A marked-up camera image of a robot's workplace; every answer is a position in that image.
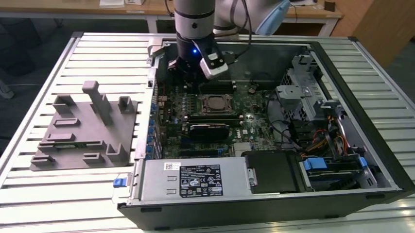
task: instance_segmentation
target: warning label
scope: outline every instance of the warning label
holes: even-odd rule
[[[219,165],[180,167],[180,196],[183,198],[223,196]]]

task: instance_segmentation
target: black cable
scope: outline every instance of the black cable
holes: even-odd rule
[[[235,58],[237,59],[251,48],[251,44],[252,44],[252,22],[251,22],[251,16],[249,16],[249,11],[248,11],[248,5],[247,5],[247,1],[241,0],[241,4],[244,5],[244,9],[245,9],[245,15],[248,18],[248,23],[249,23],[249,38],[248,38],[248,45],[247,48],[237,54],[235,55]]]
[[[165,9],[167,9],[168,15],[169,15],[171,17],[175,17],[175,14],[169,11],[168,4],[167,4],[167,0],[164,0],[164,5],[165,5]]]
[[[283,146],[283,144],[285,144],[283,134],[280,135],[280,147]]]
[[[297,23],[297,21],[299,21],[297,7],[292,4],[289,4],[289,5],[293,6],[293,11],[296,12],[296,23]]]
[[[245,15],[244,25],[241,26],[241,28],[239,28],[239,30],[235,33],[219,33],[219,34],[215,34],[215,37],[219,38],[219,37],[240,34],[241,30],[245,28],[247,24],[248,24],[248,15]]]

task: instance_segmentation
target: cable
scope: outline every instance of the cable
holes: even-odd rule
[[[241,0],[241,4],[244,5],[244,9],[245,9],[245,15],[247,15],[247,18],[248,18],[248,23],[249,23],[249,37],[248,37],[248,45],[247,45],[247,48],[237,54],[235,55],[235,59],[237,59],[248,50],[249,50],[249,47],[251,47],[251,44],[252,44],[252,22],[251,22],[251,17],[249,17],[249,11],[248,11],[248,6],[247,6],[247,1],[245,0]]]
[[[293,7],[293,11],[296,12],[296,23],[299,21],[299,15],[297,15],[297,7],[292,4],[289,4]]]
[[[168,15],[169,15],[171,17],[175,17],[175,14],[169,11],[168,4],[167,4],[167,0],[164,0],[164,5],[165,5],[165,9],[167,9]]]
[[[247,24],[248,24],[248,15],[245,15],[244,25],[241,26],[241,28],[239,28],[239,30],[235,33],[219,33],[219,34],[215,34],[215,37],[217,38],[217,37],[224,37],[224,36],[240,34],[240,32],[245,28]]]

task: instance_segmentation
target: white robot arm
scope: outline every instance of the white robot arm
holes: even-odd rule
[[[179,56],[169,71],[193,85],[216,78],[228,71],[228,64],[215,37],[236,34],[237,27],[273,34],[288,7],[288,0],[175,0]]]

